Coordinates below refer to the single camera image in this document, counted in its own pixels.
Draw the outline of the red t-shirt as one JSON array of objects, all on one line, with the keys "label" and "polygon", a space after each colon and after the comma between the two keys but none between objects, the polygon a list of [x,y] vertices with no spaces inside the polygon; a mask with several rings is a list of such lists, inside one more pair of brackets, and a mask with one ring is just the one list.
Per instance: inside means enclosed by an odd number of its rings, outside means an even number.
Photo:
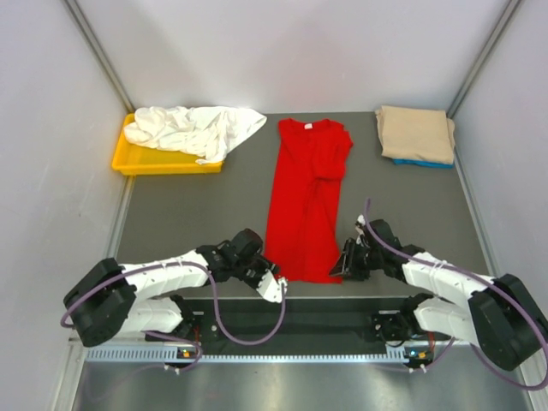
[{"label": "red t-shirt", "polygon": [[337,213],[353,146],[343,124],[330,119],[278,123],[280,147],[266,225],[266,257],[290,281],[331,284],[340,257]]}]

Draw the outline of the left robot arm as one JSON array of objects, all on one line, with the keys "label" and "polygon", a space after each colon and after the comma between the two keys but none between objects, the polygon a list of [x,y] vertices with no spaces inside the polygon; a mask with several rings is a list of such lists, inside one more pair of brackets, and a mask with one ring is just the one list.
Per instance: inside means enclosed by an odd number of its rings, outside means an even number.
[{"label": "left robot arm", "polygon": [[75,330],[87,348],[137,332],[151,341],[163,335],[182,340],[192,336],[200,322],[179,290],[215,286],[231,278],[265,301],[280,303],[288,284],[262,249],[260,236],[244,229],[231,240],[169,259],[140,264],[102,259],[65,295],[62,325]]}]

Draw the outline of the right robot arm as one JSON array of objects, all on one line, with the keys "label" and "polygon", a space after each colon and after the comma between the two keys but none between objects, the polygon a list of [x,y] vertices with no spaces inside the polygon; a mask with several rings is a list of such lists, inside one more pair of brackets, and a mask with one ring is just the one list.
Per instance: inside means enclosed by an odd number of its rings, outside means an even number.
[{"label": "right robot arm", "polygon": [[346,240],[331,278],[365,281],[382,271],[422,290],[393,313],[372,316],[378,339],[401,345],[444,334],[471,344],[505,371],[546,346],[547,319],[518,277],[465,274],[421,247],[403,246],[382,219],[360,217],[355,228],[357,236]]}]

